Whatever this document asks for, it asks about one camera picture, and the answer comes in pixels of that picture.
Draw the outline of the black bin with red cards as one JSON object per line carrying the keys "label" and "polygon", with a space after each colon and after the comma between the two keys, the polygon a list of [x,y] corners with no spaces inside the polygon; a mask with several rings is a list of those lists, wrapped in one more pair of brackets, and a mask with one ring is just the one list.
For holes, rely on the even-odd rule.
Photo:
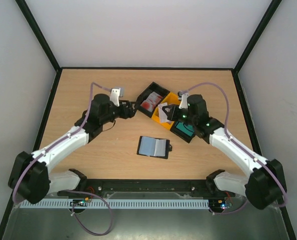
{"label": "black bin with red cards", "polygon": [[137,110],[151,118],[158,105],[170,93],[169,90],[152,82],[136,99]]}

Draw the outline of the black bin with teal cards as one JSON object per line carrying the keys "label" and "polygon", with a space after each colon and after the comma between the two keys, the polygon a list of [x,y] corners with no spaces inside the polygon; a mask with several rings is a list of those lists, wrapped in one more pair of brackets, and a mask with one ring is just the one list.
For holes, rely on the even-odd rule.
{"label": "black bin with teal cards", "polygon": [[195,137],[193,127],[191,125],[185,125],[184,123],[179,121],[174,122],[174,124],[170,128],[170,131],[188,144]]}

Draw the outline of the black leather card holder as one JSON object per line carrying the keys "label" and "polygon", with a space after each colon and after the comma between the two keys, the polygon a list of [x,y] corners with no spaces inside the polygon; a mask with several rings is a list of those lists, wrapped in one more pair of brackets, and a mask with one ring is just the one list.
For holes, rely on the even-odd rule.
{"label": "black leather card holder", "polygon": [[173,147],[169,139],[140,136],[136,154],[151,158],[168,159]]}

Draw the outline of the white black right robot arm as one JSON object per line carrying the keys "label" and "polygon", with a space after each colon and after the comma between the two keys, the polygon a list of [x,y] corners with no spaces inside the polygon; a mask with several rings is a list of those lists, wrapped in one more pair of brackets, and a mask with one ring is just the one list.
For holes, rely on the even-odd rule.
{"label": "white black right robot arm", "polygon": [[245,176],[226,171],[217,173],[206,184],[210,195],[229,191],[246,197],[259,210],[280,199],[283,203],[278,207],[286,205],[288,197],[282,164],[276,159],[268,160],[234,137],[224,123],[209,115],[206,101],[200,94],[185,93],[179,105],[166,105],[161,109],[169,121],[191,125],[197,137],[224,153],[244,173]]}

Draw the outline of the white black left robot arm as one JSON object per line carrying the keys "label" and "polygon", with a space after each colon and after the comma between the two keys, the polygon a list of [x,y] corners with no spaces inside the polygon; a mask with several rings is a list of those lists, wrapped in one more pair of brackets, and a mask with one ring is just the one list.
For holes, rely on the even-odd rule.
{"label": "white black left robot arm", "polygon": [[46,195],[76,190],[83,178],[81,174],[75,170],[62,173],[52,170],[75,150],[95,139],[105,124],[113,123],[117,118],[134,117],[138,107],[138,102],[99,93],[91,98],[87,110],[63,136],[32,153],[19,153],[8,180],[8,186],[13,190],[13,203],[17,205],[27,200],[36,204]]}

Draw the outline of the yellow plastic bin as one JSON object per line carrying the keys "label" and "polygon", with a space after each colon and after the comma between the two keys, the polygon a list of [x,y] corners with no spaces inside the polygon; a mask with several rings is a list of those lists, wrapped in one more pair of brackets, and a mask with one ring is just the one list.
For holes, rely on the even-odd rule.
{"label": "yellow plastic bin", "polygon": [[159,111],[158,111],[158,105],[161,104],[161,103],[165,103],[167,102],[168,105],[172,105],[172,104],[175,104],[175,105],[179,105],[180,104],[180,101],[178,99],[178,95],[173,93],[173,92],[170,92],[166,97],[164,97],[160,103],[157,104],[155,110],[153,111],[153,115],[151,117],[151,119],[158,123],[159,125],[161,125],[162,127],[164,127],[165,129],[167,129],[168,131],[170,131],[172,125],[174,124],[174,121],[172,121],[172,124],[167,124],[167,123],[160,123],[159,121]]}

